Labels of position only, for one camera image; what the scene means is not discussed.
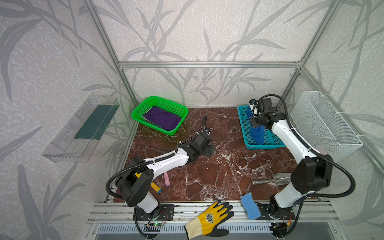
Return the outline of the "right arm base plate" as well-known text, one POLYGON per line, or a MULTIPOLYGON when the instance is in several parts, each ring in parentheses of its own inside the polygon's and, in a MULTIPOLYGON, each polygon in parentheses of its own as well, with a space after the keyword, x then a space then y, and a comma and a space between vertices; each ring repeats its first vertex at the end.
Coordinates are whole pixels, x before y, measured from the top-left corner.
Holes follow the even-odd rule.
POLYGON ((257 218, 257 220, 265 220, 265 221, 291 221, 295 220, 296 216, 292 207, 289 208, 280 208, 275 204, 259 204, 261 216, 257 218))

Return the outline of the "blue towel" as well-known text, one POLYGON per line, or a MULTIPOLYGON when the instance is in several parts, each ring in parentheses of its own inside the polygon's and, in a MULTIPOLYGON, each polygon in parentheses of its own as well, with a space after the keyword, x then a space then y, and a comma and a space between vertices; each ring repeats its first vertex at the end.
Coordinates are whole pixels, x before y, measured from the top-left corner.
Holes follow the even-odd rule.
POLYGON ((247 115, 247 118, 248 118, 248 120, 250 121, 250 124, 251 124, 250 136, 251 136, 252 140, 257 145, 264 145, 264 131, 265 131, 265 127, 264 126, 259 126, 259 125, 256 124, 255 118, 252 116, 250 107, 247 107, 246 115, 247 115))

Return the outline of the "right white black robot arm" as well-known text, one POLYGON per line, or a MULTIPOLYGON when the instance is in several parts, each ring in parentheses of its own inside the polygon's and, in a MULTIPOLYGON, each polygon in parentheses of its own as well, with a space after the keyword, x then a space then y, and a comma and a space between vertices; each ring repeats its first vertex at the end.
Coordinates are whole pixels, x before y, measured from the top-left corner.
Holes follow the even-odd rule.
POLYGON ((256 127, 268 128, 277 135, 295 158, 297 167, 291 174, 290 183, 271 197, 269 210, 286 210, 312 197, 337 199, 352 194, 356 189, 356 180, 352 174, 335 163, 331 156, 323 155, 313 148, 293 127, 287 104, 283 104, 284 111, 280 112, 273 107, 272 97, 281 99, 279 95, 268 94, 249 101, 251 123, 256 127), (349 188, 339 194, 320 194, 320 190, 330 186, 334 168, 346 175, 350 181, 349 188))

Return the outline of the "purple towel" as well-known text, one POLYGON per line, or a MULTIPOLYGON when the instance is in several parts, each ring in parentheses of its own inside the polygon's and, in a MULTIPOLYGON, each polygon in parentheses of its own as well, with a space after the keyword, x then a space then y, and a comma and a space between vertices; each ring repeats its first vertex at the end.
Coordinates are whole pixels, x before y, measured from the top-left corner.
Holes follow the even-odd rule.
POLYGON ((166 131, 172 131, 181 121, 181 117, 178 115, 163 110, 157 106, 150 108, 143 114, 143 118, 166 131))

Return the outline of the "teal plastic basket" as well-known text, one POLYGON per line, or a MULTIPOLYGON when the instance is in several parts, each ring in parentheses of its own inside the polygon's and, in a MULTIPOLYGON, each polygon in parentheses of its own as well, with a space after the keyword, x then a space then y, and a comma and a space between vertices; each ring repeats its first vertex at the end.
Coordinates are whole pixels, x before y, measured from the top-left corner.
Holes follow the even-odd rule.
POLYGON ((264 127, 252 127, 251 116, 248 114, 248 105, 239 106, 237 109, 243 138, 248 150, 274 150, 285 147, 282 140, 272 131, 264 127))

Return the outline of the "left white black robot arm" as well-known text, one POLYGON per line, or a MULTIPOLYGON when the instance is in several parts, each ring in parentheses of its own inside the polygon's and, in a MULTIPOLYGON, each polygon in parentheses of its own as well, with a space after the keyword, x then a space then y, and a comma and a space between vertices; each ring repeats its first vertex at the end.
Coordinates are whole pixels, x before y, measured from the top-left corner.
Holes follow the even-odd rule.
POLYGON ((161 204, 150 193, 153 180, 172 169, 193 164, 200 156, 210 157, 214 153, 216 146, 213 145, 211 130, 206 128, 207 119, 204 116, 195 136, 178 143, 175 150, 154 158, 137 156, 131 159, 128 167, 107 180, 106 192, 150 216, 159 214, 161 204))

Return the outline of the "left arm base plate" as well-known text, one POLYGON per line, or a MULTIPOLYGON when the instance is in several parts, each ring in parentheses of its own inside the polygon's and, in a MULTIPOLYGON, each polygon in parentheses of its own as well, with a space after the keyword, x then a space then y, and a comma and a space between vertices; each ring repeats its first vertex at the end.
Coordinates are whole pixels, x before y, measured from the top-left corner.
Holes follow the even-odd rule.
POLYGON ((134 211, 134 220, 137 221, 172 221, 175 213, 175 205, 160 204, 150 214, 141 208, 134 211))

